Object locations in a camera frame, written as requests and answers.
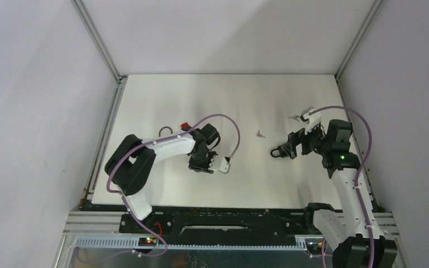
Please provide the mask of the black padlock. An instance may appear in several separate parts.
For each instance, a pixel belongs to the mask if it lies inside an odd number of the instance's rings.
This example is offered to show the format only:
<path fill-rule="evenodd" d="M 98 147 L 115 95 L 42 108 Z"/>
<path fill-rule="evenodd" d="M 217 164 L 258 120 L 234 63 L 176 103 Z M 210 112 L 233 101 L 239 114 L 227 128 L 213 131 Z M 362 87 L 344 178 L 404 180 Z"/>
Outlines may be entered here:
<path fill-rule="evenodd" d="M 270 156 L 272 158 L 292 158 L 291 148 L 285 148 L 284 145 L 279 145 L 270 151 Z"/>

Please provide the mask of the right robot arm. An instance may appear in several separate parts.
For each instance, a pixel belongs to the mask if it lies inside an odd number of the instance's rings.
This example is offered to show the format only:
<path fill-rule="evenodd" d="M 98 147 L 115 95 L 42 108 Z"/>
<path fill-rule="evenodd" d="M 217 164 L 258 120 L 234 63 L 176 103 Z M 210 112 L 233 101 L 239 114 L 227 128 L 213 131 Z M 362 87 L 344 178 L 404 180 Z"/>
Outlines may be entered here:
<path fill-rule="evenodd" d="M 394 240 L 387 239 L 373 215 L 360 161 L 350 152 L 352 124 L 340 119 L 329 122 L 327 132 L 316 124 L 291 132 L 285 143 L 271 150 L 273 158 L 297 157 L 315 152 L 322 156 L 322 166 L 340 198 L 344 220 L 325 203 L 309 203 L 302 219 L 309 233 L 321 232 L 332 248 L 333 267 L 392 267 L 398 254 Z"/>

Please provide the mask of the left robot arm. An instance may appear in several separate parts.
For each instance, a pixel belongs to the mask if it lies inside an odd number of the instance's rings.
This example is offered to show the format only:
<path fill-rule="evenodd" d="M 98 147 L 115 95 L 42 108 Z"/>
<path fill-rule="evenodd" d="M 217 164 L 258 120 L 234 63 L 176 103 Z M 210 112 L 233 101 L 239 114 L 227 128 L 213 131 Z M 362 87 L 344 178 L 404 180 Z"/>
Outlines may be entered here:
<path fill-rule="evenodd" d="M 104 171 L 110 183 L 115 183 L 126 207 L 135 215 L 132 224 L 140 232 L 152 230 L 154 217 L 150 214 L 144 187 L 154 164 L 165 159 L 188 155 L 188 167 L 195 172 L 212 174 L 228 172 L 230 158 L 221 157 L 209 148 L 218 142 L 220 134 L 211 124 L 203 128 L 190 128 L 184 124 L 174 135 L 157 140 L 142 140 L 131 134 L 126 136 L 107 161 Z"/>

